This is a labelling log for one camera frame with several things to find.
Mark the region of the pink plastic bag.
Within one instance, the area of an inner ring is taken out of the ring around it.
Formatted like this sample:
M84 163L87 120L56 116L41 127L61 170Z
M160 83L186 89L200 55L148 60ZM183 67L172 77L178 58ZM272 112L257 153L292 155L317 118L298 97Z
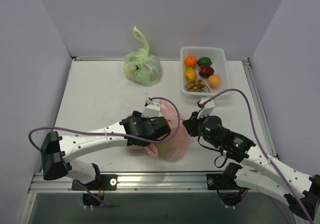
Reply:
M187 130L182 123L186 118L180 113L178 132L171 140L167 141L176 131L178 116L175 108L168 101L160 100L160 103L160 116L163 116L166 119L171 128L170 135L165 138L166 142L151 143L146 147L132 145L129 146L128 149L135 152L139 151L142 153L147 153L153 158L159 158L164 161L176 162L184 157L191 141L190 136L188 135Z

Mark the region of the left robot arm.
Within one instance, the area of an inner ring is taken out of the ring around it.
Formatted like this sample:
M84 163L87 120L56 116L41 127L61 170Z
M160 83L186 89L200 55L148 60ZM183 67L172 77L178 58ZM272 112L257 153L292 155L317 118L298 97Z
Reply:
M97 189L103 183L98 165L80 161L79 157L107 148L133 146L175 162L185 155L190 141L182 122L164 112L159 117L144 117L134 111L131 116L88 134L59 135L52 131L40 149L44 180L66 176Z

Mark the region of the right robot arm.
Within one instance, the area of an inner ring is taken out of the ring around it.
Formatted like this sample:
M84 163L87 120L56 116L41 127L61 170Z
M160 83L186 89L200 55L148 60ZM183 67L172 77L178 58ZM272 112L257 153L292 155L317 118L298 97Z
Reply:
M210 150L231 161L221 179L225 187L256 190L282 201L298 217L314 221L320 202L318 174L302 173L273 158L249 138L223 127L217 116L195 117L184 125L190 136L202 138Z

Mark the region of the peach fruit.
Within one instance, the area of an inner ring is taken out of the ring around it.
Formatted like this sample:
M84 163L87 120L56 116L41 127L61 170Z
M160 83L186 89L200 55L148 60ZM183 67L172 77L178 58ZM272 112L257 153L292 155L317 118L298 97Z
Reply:
M208 85L212 89L217 89L222 83L221 77L219 75L211 75L208 77Z

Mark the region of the green plastic bag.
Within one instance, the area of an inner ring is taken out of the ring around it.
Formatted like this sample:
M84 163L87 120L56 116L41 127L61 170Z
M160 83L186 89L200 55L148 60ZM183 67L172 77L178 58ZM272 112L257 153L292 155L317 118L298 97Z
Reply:
M143 44L143 47L125 56L124 74L133 82L152 86L162 76L161 62L155 55L150 53L148 41L136 26L132 32L134 37Z

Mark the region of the orange fruit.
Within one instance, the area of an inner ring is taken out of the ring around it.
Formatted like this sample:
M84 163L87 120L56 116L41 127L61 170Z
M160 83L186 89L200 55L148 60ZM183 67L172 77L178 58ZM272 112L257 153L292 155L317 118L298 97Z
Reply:
M186 67L192 67L195 68L197 66L197 58L195 56L187 56L184 60L184 65Z

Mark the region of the brown longan bunch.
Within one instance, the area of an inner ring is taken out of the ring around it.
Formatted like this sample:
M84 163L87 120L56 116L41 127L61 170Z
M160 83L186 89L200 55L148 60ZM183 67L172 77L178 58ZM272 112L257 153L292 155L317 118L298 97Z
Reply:
M185 84L184 88L188 92L201 92L201 93L210 93L209 87L205 84L204 79L190 79Z

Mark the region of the yellow green mango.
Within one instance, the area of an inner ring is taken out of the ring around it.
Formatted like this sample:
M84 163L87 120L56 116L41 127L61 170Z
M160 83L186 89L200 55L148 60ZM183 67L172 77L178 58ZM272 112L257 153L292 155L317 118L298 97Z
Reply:
M195 79L197 76L194 68L192 68L191 66L187 66L184 72L184 77L187 81Z

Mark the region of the dark red apple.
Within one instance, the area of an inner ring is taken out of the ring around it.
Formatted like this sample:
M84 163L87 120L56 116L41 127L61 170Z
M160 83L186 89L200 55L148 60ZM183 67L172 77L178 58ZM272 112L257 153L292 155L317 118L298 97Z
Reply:
M200 66L198 72L199 72L198 74L201 77L208 78L209 76L213 75L215 71L211 66L202 65L202 66Z

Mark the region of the green lime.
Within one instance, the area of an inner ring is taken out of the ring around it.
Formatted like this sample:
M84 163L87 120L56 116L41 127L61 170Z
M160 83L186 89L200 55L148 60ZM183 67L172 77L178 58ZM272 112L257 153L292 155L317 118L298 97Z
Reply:
M209 57L201 57L197 61L198 66L211 66L213 63Z

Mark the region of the white plastic basket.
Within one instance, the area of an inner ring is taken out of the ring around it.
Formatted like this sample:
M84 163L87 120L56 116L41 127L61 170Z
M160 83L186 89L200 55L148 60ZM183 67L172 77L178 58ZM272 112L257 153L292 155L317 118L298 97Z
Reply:
M197 66L194 68L196 72L196 78L195 79L204 79L205 84L209 87L210 93L201 93L201 92L188 92L185 89L185 84L188 82L185 79L185 64L184 60L187 56L195 56L197 60L201 57L209 57L212 61L211 67L215 70L214 75L219 75L221 77L221 85L217 89L212 89L208 85L208 78L203 78L199 75L199 68L200 66ZM231 88L230 84L230 78L229 78L229 69L227 67L227 61L225 58L225 53L220 48L212 48L212 47L183 47L180 50L180 59L181 59L181 89L182 92L194 96L195 98L204 98L204 97L212 97L216 94L218 94L221 91L224 91L226 89Z

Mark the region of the aluminium front rail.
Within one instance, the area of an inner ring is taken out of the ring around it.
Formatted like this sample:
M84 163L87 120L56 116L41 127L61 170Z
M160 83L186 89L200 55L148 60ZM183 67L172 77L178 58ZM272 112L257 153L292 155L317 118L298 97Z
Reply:
M118 172L102 174L116 174L117 189L106 191L118 193L201 193L214 190L207 189L207 174L221 174L214 172ZM57 180L44 180L41 172L33 175L28 193L81 193L72 191L72 180L62 177Z

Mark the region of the aluminium rail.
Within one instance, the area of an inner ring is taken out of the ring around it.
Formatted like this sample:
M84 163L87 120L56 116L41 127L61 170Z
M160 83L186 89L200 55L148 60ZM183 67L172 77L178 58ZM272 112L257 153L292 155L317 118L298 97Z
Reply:
M214 172L118 172L102 174L116 174L117 189L106 191L118 193L201 193L214 190L207 189L207 174L221 174ZM44 180L41 172L33 175L28 193L81 193L72 191L72 180L62 177L57 180Z
M258 91L258 87L256 85L255 79L254 79L254 75L252 72L252 68L251 68L251 63L250 63L250 58L245 58L242 60L242 65L243 65L243 69L248 81L248 85L252 94L252 98L253 98L253 102L254 105L256 107L256 111L257 111L257 116L261 125L261 129L263 132L263 137L264 140L266 142L266 148L268 150L268 153L271 156L274 156L278 159L278 154L276 152L271 134L270 134L270 129L268 126L268 121L267 121L267 117L266 117L266 113L264 110L264 106Z

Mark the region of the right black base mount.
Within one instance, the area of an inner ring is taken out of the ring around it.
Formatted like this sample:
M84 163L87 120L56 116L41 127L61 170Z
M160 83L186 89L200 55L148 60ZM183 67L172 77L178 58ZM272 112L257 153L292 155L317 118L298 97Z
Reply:
M217 192L222 205L227 209L235 209L245 198L249 189L239 187L234 179L222 174L207 174L208 190Z

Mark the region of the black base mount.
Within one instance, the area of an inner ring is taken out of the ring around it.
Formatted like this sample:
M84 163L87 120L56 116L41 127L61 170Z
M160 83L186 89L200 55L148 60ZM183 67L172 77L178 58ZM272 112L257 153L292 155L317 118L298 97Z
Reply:
M239 187L234 179L222 174L207 174L208 190L217 192L222 205L227 209L235 209L245 198L249 189Z
M101 174L98 180L83 184L78 180L72 181L72 191L82 191L82 204L84 208L114 208L115 205L106 201L106 191L117 189L118 176L116 174Z

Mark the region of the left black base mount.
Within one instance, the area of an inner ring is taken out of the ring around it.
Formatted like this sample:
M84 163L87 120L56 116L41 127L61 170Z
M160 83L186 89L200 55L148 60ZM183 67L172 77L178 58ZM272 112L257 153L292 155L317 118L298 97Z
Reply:
M106 201L106 191L117 189L118 176L116 174L101 174L98 180L83 184L78 180L72 181L72 191L82 191L82 204L84 208L114 208L115 205Z

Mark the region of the aluminium right side rail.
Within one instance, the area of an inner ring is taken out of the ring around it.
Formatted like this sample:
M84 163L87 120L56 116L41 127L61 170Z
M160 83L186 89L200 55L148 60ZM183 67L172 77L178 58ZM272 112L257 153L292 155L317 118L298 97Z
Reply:
M266 142L266 148L268 150L268 153L271 156L274 156L278 159L278 154L276 152L271 134L270 134L270 129L268 126L268 121L267 121L267 117L266 117L266 113L264 110L264 106L258 91L258 87L256 85L255 79L254 79L254 75L252 72L252 68L251 68L251 63L250 63L250 58L245 58L242 60L242 65L243 65L243 69L248 81L248 85L252 94L252 98L253 98L253 102L254 105L256 107L256 111L257 111L257 116L261 125L261 129L263 132L263 137L264 140Z

